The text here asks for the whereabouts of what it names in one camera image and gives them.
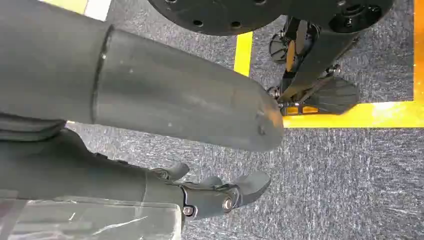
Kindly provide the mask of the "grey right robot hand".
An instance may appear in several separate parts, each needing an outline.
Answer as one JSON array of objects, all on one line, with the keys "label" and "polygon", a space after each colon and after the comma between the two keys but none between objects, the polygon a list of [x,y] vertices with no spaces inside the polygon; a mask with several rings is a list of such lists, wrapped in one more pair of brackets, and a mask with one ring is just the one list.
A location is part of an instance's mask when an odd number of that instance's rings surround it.
[{"label": "grey right robot hand", "polygon": [[0,195],[192,207],[192,219],[258,200],[264,172],[233,183],[146,169],[90,152],[67,121],[253,152],[282,141],[276,102],[256,81],[165,44],[38,0],[0,3]]}]

